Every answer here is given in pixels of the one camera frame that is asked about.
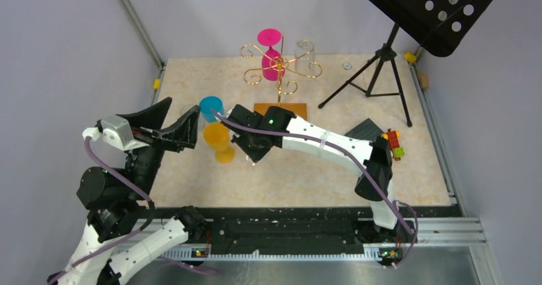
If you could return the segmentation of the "clear wine glass front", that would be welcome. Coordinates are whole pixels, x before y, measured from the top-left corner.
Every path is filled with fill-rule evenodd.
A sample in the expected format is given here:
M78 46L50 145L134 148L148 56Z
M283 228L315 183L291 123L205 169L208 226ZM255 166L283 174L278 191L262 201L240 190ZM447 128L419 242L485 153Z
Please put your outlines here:
M183 116L184 114L188 113L194 106L195 106L194 104L186 104L186 105L184 105L184 106L180 109L179 115L180 115L180 116ZM199 115L198 121L197 121L197 128L198 128L199 130L202 130L202 129L205 128L205 125L206 125L205 119L204 119L201 115Z

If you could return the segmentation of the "blue wine glass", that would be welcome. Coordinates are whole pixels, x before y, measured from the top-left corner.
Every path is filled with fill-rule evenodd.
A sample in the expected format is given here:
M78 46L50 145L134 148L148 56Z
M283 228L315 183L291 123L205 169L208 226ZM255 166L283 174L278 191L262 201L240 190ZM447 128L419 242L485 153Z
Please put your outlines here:
M224 104L222 100L217 96L206 96L199 102L200 115L203 119L205 126L218 122L214 112L219 113L221 116L226 114Z

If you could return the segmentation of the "pink wine glass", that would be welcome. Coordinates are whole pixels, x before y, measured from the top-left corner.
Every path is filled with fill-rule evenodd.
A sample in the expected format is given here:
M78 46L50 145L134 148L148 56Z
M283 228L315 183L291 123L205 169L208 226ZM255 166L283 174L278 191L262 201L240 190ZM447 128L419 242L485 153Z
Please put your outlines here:
M257 36L258 43L268 47L261 60L263 77L268 81L276 81L279 76L279 72L272 66L276 64L275 60L281 55L278 50L274 49L274 46L282 41L282 37L281 32L274 28L264 29Z

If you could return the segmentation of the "clear wine glass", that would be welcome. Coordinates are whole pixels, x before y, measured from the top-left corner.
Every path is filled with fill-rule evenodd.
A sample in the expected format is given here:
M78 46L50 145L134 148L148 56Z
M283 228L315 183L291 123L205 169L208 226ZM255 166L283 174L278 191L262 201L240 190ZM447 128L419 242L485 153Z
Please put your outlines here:
M246 159L246 161L248 161L248 163L250 163L250 165L252 165L252 166L255 166L255 165L259 162L258 159L254 160L254 159L253 159L251 156L249 156L249 155L246 155L246 156L245 156L245 159Z
M314 43L310 40L299 40L295 51L295 71L304 75L312 75L311 63L315 60Z
M180 116L183 116L184 114L188 113L194 106L195 106L194 104L186 104L186 105L184 105L184 106L180 109L179 115L180 115ZM201 115L199 115L198 121L197 121L197 128L198 128L199 130L202 130L202 129L205 128L205 125L206 125L205 119L204 119Z

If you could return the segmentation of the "clear wine glass back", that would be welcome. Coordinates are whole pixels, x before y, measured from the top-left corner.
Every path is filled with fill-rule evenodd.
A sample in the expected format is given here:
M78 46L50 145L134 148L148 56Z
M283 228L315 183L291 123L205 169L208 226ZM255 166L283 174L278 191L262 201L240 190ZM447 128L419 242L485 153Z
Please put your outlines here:
M299 40L295 51L295 71L304 75L312 75L311 63L315 60L314 43L310 40Z

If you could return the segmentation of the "yellow wine glass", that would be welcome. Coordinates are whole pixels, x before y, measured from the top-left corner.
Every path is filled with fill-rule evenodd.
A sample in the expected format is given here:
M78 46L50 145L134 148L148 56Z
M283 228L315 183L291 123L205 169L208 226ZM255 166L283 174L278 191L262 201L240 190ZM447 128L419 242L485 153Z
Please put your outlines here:
M235 157L235 151L230 146L229 130L219 122L210 123L203 130L207 145L214 151L215 159L221 164L230 163Z

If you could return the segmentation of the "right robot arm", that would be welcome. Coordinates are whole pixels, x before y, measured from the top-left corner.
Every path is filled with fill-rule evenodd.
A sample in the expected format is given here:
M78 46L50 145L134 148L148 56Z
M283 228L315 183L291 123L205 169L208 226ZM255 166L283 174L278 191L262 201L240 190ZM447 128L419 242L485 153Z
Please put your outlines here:
M314 155L350 170L357 176L355 193L369 201L376 236L391 242L400 234L391 149L383 137L368 141L339 135L277 106L260 114L237 104L221 122L233 131L231 141L254 163L276 147Z

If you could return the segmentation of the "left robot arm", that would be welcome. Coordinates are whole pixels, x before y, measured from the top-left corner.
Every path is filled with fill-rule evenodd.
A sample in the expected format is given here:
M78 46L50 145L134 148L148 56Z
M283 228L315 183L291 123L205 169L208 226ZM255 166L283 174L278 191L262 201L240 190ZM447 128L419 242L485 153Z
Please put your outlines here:
M150 236L116 252L155 218L150 191L164 153L196 146L200 107L165 127L171 104L168 97L132 114L100 119L83 131L86 153L95 163L83 172L77 190L88 215L75 252L62 271L48 277L49 284L126 284L165 251L209 239L205 218L184 206Z

